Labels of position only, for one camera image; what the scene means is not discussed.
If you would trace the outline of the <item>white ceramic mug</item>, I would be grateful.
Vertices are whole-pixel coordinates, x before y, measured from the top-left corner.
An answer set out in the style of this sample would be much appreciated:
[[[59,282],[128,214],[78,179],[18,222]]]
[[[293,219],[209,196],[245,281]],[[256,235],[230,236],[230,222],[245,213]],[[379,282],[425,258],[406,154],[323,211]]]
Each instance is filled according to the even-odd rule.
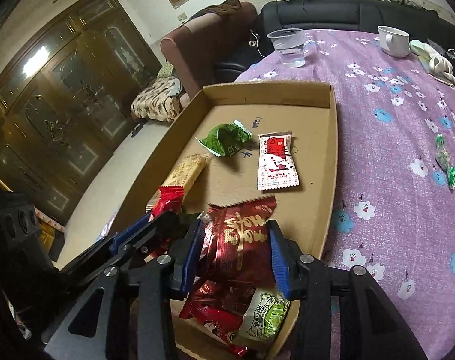
[[[378,26],[380,47],[387,55],[405,58],[410,53],[410,35],[405,31],[389,26]]]

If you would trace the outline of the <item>small red snack packet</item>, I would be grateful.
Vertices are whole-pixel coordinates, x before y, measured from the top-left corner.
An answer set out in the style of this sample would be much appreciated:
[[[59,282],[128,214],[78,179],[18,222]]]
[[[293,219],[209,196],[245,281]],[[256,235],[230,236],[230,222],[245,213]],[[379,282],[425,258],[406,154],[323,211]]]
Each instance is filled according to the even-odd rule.
[[[177,213],[184,200],[183,186],[160,186],[146,205],[146,212],[153,220],[165,212]]]

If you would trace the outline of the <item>black leather sofa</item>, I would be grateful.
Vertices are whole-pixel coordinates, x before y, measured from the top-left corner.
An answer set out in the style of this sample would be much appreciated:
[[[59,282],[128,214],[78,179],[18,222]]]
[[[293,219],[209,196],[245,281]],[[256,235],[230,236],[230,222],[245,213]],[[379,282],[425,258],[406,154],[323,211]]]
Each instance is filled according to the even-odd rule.
[[[233,82],[252,64],[274,50],[267,35],[275,30],[334,29],[376,33],[379,26],[401,29],[411,38],[433,41],[445,50],[455,50],[455,25],[441,19],[435,10],[378,0],[295,0],[269,2],[263,6],[248,33],[257,41],[242,41],[214,64],[220,83]]]

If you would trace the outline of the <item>beige biscuit packet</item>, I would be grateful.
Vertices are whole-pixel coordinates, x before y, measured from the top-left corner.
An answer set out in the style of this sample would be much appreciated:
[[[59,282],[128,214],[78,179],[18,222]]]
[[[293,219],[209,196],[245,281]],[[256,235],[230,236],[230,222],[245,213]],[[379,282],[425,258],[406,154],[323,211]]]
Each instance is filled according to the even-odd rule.
[[[185,199],[198,176],[206,168],[210,160],[211,157],[208,154],[194,154],[183,158],[173,168],[161,186],[183,186]]]

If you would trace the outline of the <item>bright red snack packet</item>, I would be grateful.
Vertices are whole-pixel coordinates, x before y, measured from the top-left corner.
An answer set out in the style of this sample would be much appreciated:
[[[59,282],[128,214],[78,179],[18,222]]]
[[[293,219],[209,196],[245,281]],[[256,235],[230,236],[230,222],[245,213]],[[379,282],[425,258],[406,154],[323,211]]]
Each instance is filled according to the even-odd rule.
[[[179,312],[179,318],[197,320],[225,342],[231,353],[243,357],[248,353],[248,348],[235,345],[234,340],[254,294],[254,288],[224,286],[199,279]]]

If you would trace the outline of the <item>green snack packet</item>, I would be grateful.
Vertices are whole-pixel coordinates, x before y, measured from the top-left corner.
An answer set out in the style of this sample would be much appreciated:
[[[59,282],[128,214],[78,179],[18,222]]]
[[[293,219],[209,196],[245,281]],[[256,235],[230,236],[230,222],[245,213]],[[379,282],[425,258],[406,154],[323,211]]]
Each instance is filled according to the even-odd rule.
[[[251,141],[253,134],[239,120],[230,124],[219,124],[212,128],[206,137],[196,141],[218,158],[232,157]]]

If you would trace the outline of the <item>white red snack packet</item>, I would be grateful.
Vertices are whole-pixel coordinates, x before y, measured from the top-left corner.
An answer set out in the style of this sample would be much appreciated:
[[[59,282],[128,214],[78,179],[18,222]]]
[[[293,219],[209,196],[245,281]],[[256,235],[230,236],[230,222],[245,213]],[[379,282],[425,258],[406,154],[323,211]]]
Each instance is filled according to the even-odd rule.
[[[300,185],[291,154],[291,132],[258,135],[258,191],[288,189]]]

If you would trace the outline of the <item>small green candy packet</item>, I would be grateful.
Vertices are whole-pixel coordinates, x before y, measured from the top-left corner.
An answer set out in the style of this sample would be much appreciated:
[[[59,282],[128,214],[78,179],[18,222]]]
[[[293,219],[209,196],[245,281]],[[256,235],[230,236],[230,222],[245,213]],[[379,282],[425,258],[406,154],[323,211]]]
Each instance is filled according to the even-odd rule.
[[[436,161],[447,176],[447,184],[450,191],[455,189],[455,166],[450,160],[450,155],[446,148],[444,135],[436,135]]]

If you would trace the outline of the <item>dark red snack packet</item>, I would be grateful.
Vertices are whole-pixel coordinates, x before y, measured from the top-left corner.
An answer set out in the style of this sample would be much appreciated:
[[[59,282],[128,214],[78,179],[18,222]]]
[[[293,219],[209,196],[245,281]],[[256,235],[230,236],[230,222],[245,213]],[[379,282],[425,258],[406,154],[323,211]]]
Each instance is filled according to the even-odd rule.
[[[274,196],[234,205],[209,205],[213,220],[203,275],[233,286],[272,288],[271,243],[266,223],[276,208]]]

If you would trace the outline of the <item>patterned blanket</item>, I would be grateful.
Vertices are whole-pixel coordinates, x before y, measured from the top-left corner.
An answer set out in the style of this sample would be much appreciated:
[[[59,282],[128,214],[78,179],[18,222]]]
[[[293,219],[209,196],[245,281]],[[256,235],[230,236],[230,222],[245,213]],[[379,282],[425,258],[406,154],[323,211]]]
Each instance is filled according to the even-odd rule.
[[[181,80],[175,75],[175,67],[165,62],[157,77],[138,93],[131,104],[134,120],[152,119],[172,122],[183,110],[180,98],[184,93]]]

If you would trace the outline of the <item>wooden glass cabinet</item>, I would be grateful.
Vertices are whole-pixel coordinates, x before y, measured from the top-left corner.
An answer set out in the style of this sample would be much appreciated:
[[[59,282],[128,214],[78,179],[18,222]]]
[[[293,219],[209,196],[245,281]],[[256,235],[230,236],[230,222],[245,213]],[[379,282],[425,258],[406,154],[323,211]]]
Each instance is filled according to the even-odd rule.
[[[119,0],[79,0],[0,74],[0,188],[66,224],[161,65]]]

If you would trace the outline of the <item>white cloth gloves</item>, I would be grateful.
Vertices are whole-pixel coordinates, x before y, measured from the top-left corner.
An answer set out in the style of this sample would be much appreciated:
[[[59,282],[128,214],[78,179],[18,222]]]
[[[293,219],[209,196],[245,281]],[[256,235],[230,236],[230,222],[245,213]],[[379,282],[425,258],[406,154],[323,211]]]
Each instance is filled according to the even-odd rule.
[[[423,69],[433,78],[455,88],[455,75],[452,63],[439,54],[428,43],[419,40],[409,42],[410,51],[418,57]]]

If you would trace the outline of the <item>purple floral tablecloth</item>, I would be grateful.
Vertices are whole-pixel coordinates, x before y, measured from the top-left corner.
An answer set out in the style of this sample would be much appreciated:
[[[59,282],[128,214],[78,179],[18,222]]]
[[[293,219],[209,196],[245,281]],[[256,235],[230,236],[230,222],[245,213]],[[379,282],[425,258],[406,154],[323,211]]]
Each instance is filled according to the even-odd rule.
[[[385,54],[376,33],[305,36],[303,67],[283,67],[271,53],[240,79],[334,88],[338,172],[323,261],[366,267],[427,357],[442,359],[455,345],[455,189],[436,161],[436,135],[444,135],[455,166],[455,89],[416,57]]]

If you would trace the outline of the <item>clear plastic cup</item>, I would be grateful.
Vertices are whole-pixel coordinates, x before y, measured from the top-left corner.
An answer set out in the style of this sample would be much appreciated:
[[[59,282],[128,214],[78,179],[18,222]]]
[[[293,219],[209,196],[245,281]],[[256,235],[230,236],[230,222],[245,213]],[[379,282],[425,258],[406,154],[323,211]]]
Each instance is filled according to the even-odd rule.
[[[280,56],[283,67],[299,68],[306,64],[304,54],[304,32],[299,28],[284,28],[267,35],[275,52]]]

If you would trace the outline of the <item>pale green tea packet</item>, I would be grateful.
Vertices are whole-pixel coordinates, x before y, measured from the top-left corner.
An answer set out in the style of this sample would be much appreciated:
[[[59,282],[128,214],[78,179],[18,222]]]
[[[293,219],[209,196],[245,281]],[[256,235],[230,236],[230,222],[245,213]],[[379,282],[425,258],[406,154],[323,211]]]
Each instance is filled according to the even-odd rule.
[[[277,289],[256,289],[233,343],[267,351],[282,328],[289,307],[290,301]]]

